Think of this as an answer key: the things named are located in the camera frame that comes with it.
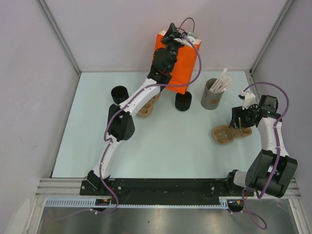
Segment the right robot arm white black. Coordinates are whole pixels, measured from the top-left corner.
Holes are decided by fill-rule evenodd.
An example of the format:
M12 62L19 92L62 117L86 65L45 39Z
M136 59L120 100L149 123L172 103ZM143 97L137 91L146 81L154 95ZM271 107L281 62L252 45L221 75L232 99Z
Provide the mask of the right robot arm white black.
M277 98L262 95L256 103L255 95L242 91L242 106L232 108L229 128L245 130L255 126L261 139L261 151L248 171L233 170L226 181L225 191L237 195L242 188L255 190L258 198L264 194L281 198L297 169L297 161L290 158L283 144L282 116L277 113Z

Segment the orange paper bag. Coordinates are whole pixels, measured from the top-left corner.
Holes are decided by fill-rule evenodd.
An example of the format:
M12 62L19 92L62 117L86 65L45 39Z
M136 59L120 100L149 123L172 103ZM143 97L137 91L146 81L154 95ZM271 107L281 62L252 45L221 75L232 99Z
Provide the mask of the orange paper bag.
M156 37L156 43L154 51L158 48L164 48L165 45L161 43L161 39L165 35L165 30L158 32ZM195 45L197 50L199 51L201 40L196 39L192 43ZM177 62L175 63L173 72L171 73L171 80L169 82L170 85L182 85L185 83L189 83L191 81L193 69L195 66L195 62L197 60L197 53L194 48L191 46L184 46L179 49ZM171 90L176 93L185 94L188 89L188 86L183 87L165 87L168 90Z

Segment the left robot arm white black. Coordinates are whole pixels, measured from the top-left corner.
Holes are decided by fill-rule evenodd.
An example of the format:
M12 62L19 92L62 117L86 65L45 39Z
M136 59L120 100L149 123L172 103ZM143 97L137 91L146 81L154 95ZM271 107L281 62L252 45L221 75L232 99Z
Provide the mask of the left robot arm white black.
M143 84L131 96L125 96L120 87L113 88L120 96L119 103L109 107L107 126L104 131L106 147L103 155L81 184L80 194L102 195L111 191L105 181L110 176L108 171L116 147L129 140L134 132L133 117L153 97L169 85L172 72L178 61L179 49L189 42L185 32L179 32L172 22L160 40L163 47L154 51L152 65Z

